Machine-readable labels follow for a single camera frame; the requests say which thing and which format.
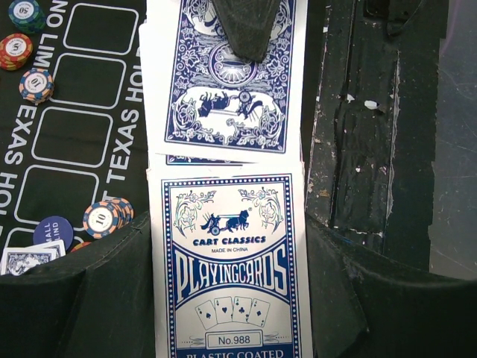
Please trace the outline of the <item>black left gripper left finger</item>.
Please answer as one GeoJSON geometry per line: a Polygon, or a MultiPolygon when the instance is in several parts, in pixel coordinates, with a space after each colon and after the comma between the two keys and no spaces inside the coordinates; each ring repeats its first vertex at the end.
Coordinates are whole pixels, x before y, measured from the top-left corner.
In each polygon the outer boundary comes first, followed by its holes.
{"type": "Polygon", "coordinates": [[[20,276],[1,276],[2,357],[154,357],[148,213],[20,276]]]}

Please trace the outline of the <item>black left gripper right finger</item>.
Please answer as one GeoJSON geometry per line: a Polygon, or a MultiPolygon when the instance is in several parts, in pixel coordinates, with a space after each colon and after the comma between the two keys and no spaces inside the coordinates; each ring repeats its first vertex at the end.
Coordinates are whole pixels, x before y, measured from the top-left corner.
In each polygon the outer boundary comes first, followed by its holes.
{"type": "Polygon", "coordinates": [[[406,266],[306,217],[313,357],[475,357],[476,282],[406,266]]]}

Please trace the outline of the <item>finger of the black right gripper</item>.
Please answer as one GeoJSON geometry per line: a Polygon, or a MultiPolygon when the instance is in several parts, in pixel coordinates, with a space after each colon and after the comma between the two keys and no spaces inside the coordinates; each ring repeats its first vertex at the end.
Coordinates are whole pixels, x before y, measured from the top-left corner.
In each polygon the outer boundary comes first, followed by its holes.
{"type": "Polygon", "coordinates": [[[234,53],[261,63],[268,48],[279,0],[213,0],[234,53]]]}

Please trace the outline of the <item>orange chips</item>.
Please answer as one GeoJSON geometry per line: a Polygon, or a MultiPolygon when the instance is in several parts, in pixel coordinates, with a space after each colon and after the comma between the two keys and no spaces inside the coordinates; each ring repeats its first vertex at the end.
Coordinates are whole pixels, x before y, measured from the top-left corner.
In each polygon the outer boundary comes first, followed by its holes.
{"type": "Polygon", "coordinates": [[[8,35],[1,41],[1,68],[7,71],[20,69],[33,53],[33,49],[33,43],[27,35],[8,35]]]}
{"type": "Polygon", "coordinates": [[[84,247],[86,247],[86,246],[88,246],[88,245],[90,245],[90,244],[91,244],[91,242],[81,242],[81,243],[77,244],[76,246],[74,246],[74,247],[71,249],[70,252],[71,252],[71,253],[72,253],[72,252],[75,252],[75,251],[77,251],[77,250],[79,250],[79,249],[81,249],[81,248],[84,248],[84,247]]]}

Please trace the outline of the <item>pink chips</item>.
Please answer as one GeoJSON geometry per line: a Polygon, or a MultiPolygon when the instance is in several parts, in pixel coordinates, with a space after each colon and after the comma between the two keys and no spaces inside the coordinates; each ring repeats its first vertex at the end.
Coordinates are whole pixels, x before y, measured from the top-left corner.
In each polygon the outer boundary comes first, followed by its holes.
{"type": "Polygon", "coordinates": [[[94,239],[101,239],[132,222],[134,209],[124,198],[111,198],[88,206],[83,228],[94,239]]]}
{"type": "Polygon", "coordinates": [[[19,93],[24,100],[40,104],[50,99],[54,81],[47,69],[32,68],[25,72],[19,82],[19,93]]]}

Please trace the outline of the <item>blue small blind button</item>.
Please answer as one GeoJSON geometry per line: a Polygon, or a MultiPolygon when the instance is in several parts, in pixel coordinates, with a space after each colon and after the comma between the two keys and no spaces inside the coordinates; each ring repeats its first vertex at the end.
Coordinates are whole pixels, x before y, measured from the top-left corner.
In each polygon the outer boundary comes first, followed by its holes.
{"type": "Polygon", "coordinates": [[[74,231],[69,221],[62,216],[44,218],[34,229],[33,243],[35,245],[62,240],[68,250],[74,238],[74,231]]]}

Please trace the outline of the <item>card drawn from deck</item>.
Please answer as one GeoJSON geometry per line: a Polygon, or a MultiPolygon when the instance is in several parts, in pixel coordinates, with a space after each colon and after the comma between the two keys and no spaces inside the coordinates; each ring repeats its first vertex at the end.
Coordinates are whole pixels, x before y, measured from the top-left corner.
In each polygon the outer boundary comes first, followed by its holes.
{"type": "Polygon", "coordinates": [[[256,62],[233,51],[212,1],[148,1],[139,28],[148,153],[299,160],[307,10],[278,4],[256,62]]]}

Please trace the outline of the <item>dealt card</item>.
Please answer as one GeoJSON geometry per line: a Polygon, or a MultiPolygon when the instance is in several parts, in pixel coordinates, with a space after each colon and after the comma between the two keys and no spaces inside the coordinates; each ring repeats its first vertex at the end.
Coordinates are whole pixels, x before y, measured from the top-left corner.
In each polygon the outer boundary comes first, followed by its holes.
{"type": "Polygon", "coordinates": [[[27,248],[6,248],[1,257],[1,275],[19,276],[29,269],[63,257],[63,240],[45,242],[27,248]]]}

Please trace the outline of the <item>blue playing card deck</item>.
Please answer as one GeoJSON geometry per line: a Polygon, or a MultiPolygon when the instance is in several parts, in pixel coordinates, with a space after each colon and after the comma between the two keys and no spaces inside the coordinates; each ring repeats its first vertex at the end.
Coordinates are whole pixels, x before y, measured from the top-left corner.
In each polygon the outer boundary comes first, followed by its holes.
{"type": "Polygon", "coordinates": [[[311,357],[301,161],[147,177],[156,355],[311,357]]]}

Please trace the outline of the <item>green chip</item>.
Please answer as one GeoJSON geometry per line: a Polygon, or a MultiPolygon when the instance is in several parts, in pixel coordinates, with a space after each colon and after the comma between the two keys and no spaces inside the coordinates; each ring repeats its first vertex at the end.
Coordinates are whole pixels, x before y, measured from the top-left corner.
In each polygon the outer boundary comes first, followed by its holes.
{"type": "Polygon", "coordinates": [[[11,22],[25,34],[39,33],[45,27],[45,14],[35,0],[12,1],[8,15],[11,22]]]}

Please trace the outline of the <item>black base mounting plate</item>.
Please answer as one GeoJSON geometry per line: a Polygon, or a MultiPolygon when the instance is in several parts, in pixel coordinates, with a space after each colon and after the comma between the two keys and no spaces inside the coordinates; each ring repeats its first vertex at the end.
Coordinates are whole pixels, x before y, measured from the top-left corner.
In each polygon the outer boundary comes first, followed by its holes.
{"type": "Polygon", "coordinates": [[[328,1],[306,211],[429,269],[438,61],[447,1],[328,1]]]}

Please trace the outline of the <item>black poker table mat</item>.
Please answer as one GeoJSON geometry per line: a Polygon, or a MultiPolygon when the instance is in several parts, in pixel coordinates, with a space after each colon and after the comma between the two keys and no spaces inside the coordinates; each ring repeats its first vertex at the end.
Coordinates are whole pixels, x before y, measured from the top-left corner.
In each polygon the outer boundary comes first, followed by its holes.
{"type": "MultiPolygon", "coordinates": [[[[49,71],[53,95],[40,104],[24,100],[19,82],[25,72],[8,76],[1,91],[1,257],[6,248],[35,245],[34,229],[49,216],[73,227],[66,251],[98,241],[84,230],[83,214],[99,201],[124,198],[133,220],[150,216],[153,155],[139,44],[146,12],[140,16],[133,4],[49,6],[30,69],[49,71]]],[[[169,166],[259,164],[161,155],[169,166]]]]}

